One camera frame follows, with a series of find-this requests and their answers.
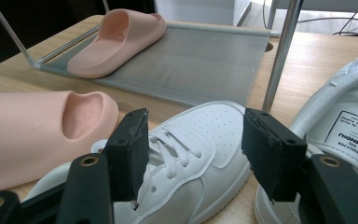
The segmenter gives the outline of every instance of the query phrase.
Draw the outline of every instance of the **shoe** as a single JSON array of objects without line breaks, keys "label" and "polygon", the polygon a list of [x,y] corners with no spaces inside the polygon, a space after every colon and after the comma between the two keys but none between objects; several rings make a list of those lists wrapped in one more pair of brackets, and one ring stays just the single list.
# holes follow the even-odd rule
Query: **shoe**
[{"label": "shoe", "polygon": [[107,76],[162,38],[166,29],[159,14],[127,9],[109,11],[95,39],[68,62],[67,70],[84,78]]},{"label": "shoe", "polygon": [[[290,130],[307,141],[308,156],[329,153],[349,162],[358,173],[358,59],[345,65],[306,102]],[[255,216],[259,223],[300,223],[293,203],[272,203],[258,187]]]},{"label": "shoe", "polygon": [[[211,102],[150,131],[149,163],[138,193],[139,206],[133,210],[131,203],[114,203],[115,222],[201,223],[222,210],[250,174],[250,163],[241,152],[244,111],[235,103]],[[67,173],[69,166],[63,167]],[[65,172],[57,173],[54,171],[65,179]],[[27,198],[54,187],[38,184],[37,192]]]},{"label": "shoe", "polygon": [[103,92],[0,92],[0,190],[89,153],[117,117],[117,103]]}]

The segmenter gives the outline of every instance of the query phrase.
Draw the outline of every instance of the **wooden table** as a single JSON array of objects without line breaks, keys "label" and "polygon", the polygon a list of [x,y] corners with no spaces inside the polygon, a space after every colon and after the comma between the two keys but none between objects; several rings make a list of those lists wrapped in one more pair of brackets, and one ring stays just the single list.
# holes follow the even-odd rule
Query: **wooden table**
[{"label": "wooden table", "polygon": [[[88,18],[34,46],[30,52],[40,58],[93,27],[100,19],[101,16]],[[271,38],[269,42],[273,50],[266,52],[262,59],[248,107],[261,109],[263,104],[279,40]],[[357,57],[358,37],[296,33],[271,114],[284,125],[290,125],[297,111],[312,94],[338,69]],[[117,101],[119,119],[132,110],[147,108],[150,111],[150,129],[187,109],[183,105],[35,70],[21,54],[0,63],[0,91],[103,91]],[[34,183],[35,181],[11,190],[17,192],[22,199]],[[255,177],[251,175],[234,200],[207,223],[256,223],[253,207],[257,186]]]}]

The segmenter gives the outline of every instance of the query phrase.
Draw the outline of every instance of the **sneaker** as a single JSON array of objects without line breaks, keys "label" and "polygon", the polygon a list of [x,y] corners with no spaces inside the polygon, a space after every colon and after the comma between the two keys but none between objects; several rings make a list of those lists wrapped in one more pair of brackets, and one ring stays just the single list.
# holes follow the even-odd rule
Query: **sneaker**
[{"label": "sneaker", "polygon": [[[301,108],[291,131],[309,144],[307,155],[329,153],[349,162],[358,173],[358,59],[344,66]],[[272,203],[258,187],[259,223],[300,223],[299,195],[293,203]]]},{"label": "sneaker", "polygon": [[[244,112],[235,103],[211,102],[150,131],[139,205],[114,203],[115,223],[201,223],[222,210],[251,173],[241,151]],[[27,198],[62,183],[68,168],[46,175]]]}]

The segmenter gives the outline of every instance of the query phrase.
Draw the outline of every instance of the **pink slide sandal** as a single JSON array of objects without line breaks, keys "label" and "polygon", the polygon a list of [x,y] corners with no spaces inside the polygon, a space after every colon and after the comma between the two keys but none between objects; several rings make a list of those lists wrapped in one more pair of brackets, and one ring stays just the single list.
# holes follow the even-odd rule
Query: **pink slide sandal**
[{"label": "pink slide sandal", "polygon": [[90,153],[117,117],[117,103],[98,91],[0,92],[0,189]]},{"label": "pink slide sandal", "polygon": [[103,17],[91,44],[69,61],[67,70],[78,77],[107,76],[162,38],[166,29],[167,24],[159,14],[114,9]]}]

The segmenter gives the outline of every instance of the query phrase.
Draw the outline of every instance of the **dark background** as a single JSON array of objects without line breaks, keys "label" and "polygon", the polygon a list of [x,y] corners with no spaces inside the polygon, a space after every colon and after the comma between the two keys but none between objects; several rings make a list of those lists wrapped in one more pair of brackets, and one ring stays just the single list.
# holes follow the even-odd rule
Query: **dark background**
[{"label": "dark background", "polygon": [[[155,12],[154,0],[107,0],[107,3],[110,9]],[[102,0],[0,0],[0,11],[26,48],[89,16],[105,13]],[[0,62],[19,52],[0,22]]]}]

